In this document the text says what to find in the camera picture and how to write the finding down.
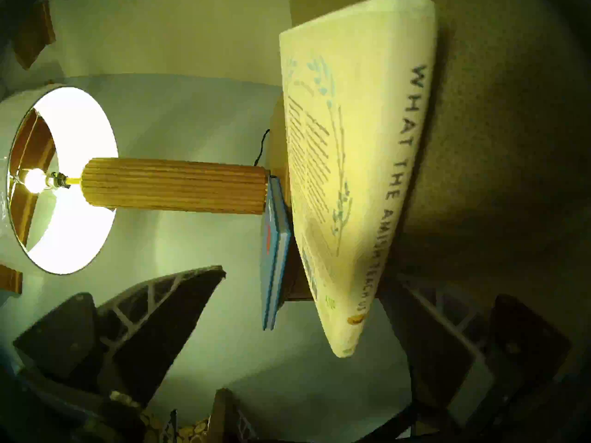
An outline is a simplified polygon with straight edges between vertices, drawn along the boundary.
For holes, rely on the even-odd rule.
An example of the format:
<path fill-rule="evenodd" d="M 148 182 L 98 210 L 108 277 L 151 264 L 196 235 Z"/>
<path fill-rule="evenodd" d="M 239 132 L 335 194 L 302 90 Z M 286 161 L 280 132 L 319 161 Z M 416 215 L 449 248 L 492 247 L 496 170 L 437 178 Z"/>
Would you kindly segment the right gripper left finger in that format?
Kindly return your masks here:
<path fill-rule="evenodd" d="M 63 386 L 148 405 L 226 272 L 219 265 L 140 282 L 97 306 L 79 292 L 23 331 L 23 364 Z"/>

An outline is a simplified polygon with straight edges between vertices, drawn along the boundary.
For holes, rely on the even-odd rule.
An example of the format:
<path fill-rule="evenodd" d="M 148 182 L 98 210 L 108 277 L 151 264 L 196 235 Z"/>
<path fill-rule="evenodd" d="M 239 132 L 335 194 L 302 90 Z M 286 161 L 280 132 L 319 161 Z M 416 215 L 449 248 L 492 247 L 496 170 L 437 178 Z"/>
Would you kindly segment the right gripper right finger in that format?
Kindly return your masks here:
<path fill-rule="evenodd" d="M 500 293 L 490 308 L 470 295 L 384 273 L 381 304 L 405 352 L 413 407 L 455 428 L 486 428 L 515 399 L 550 383 L 571 341 L 517 297 Z"/>

